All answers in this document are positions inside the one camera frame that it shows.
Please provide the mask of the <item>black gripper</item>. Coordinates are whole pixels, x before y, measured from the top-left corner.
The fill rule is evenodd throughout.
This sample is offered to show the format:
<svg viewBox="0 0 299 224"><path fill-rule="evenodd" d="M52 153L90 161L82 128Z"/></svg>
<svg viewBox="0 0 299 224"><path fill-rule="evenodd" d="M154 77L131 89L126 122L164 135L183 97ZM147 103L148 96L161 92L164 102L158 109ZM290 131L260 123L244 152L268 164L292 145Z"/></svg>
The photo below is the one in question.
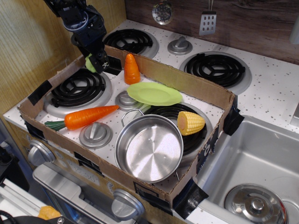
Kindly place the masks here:
<svg viewBox="0 0 299 224"><path fill-rule="evenodd" d="M109 68L110 63L105 52L103 38L107 34L102 15L93 7L85 8L88 15L87 25L73 33L72 43L78 47L83 56L90 56L90 62L97 73Z"/></svg>

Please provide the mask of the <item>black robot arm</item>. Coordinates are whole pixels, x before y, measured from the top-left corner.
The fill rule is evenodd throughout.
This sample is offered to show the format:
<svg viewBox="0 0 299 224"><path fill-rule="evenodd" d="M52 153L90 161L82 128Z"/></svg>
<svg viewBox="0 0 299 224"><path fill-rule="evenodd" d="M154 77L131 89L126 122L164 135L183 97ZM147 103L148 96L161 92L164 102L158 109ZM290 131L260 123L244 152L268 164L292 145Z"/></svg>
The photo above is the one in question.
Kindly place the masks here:
<svg viewBox="0 0 299 224"><path fill-rule="evenodd" d="M110 67L103 38L107 34L102 15L85 0L46 0L50 10L72 33L71 42L88 57L97 73Z"/></svg>

